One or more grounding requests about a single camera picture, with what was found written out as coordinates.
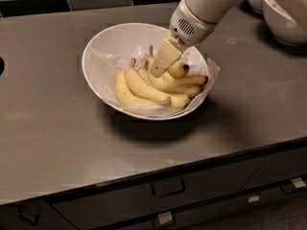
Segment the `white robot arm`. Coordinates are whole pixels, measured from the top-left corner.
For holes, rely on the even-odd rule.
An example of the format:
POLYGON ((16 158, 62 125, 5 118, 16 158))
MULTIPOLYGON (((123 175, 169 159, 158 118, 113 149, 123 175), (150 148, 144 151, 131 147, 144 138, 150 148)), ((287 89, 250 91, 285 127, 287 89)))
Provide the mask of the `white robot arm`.
MULTIPOLYGON (((168 34, 150 73, 159 78, 191 46, 202 43, 224 16, 244 0, 181 0, 171 16, 168 34)), ((302 28, 307 28, 307 0, 276 0, 302 28)))

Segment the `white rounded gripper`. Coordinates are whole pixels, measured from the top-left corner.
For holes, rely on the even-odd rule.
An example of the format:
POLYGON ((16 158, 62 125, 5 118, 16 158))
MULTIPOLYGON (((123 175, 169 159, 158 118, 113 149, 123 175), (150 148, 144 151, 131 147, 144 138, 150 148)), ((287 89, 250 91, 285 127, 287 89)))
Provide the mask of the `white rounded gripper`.
POLYGON ((165 38, 156 54, 154 46, 149 46, 150 74, 161 77, 182 56, 182 44, 191 47, 201 43, 217 24, 214 0, 181 0, 170 21, 173 37, 165 38))

